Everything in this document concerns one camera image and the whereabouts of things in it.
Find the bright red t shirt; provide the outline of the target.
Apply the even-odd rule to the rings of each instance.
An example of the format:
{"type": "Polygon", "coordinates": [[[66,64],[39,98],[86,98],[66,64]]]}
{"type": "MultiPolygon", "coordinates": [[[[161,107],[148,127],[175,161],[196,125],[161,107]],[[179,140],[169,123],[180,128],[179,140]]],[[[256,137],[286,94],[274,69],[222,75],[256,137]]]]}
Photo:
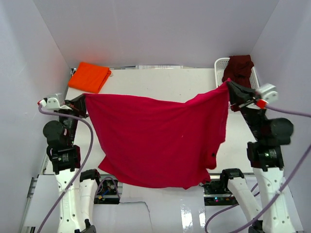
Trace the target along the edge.
{"type": "Polygon", "coordinates": [[[86,108],[105,154],[99,169],[147,188],[188,189],[210,181],[225,141],[226,84],[186,102],[86,94],[86,108]]]}

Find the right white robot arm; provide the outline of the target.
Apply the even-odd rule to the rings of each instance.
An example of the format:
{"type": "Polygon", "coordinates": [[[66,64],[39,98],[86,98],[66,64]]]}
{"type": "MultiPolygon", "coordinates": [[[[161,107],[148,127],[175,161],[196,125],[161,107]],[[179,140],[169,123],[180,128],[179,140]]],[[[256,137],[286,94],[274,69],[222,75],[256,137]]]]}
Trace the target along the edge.
{"type": "Polygon", "coordinates": [[[233,81],[226,85],[231,109],[241,112],[255,138],[255,142],[247,143],[247,157],[261,198],[258,204],[239,169],[222,171],[220,189],[233,194],[248,221],[236,232],[248,229],[250,233],[294,233],[284,194],[287,181],[281,151],[281,146],[290,144],[294,126],[286,118],[266,117],[266,106],[278,99],[274,85],[265,84],[256,90],[233,81]]]}

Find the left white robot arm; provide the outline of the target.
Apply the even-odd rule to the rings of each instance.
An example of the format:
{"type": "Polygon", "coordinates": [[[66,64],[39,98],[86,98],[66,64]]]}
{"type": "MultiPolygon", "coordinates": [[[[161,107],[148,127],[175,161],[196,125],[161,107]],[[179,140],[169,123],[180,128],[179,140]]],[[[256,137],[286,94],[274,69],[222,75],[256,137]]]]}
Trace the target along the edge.
{"type": "Polygon", "coordinates": [[[41,113],[59,117],[43,128],[59,192],[48,213],[59,207],[59,233],[94,233],[94,198],[102,190],[103,182],[96,169],[82,171],[86,162],[81,161],[80,148],[74,144],[78,122],[85,123],[88,117],[85,96],[65,100],[59,93],[51,94],[38,105],[41,113]]]}

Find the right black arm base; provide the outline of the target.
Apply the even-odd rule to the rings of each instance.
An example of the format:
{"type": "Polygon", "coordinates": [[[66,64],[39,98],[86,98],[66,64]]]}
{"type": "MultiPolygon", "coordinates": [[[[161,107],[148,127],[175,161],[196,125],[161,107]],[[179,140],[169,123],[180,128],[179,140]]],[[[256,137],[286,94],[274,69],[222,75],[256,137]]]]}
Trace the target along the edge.
{"type": "Polygon", "coordinates": [[[232,206],[238,203],[220,180],[212,180],[200,186],[203,188],[205,206],[232,206]]]}

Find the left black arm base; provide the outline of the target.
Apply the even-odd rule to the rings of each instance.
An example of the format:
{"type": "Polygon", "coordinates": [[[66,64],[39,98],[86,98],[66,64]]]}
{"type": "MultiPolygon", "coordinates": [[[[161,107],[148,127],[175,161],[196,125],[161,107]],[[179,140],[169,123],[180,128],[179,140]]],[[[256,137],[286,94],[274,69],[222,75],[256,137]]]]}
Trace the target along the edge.
{"type": "Polygon", "coordinates": [[[98,185],[95,193],[94,204],[119,204],[121,199],[121,188],[116,178],[106,176],[98,185]]]}

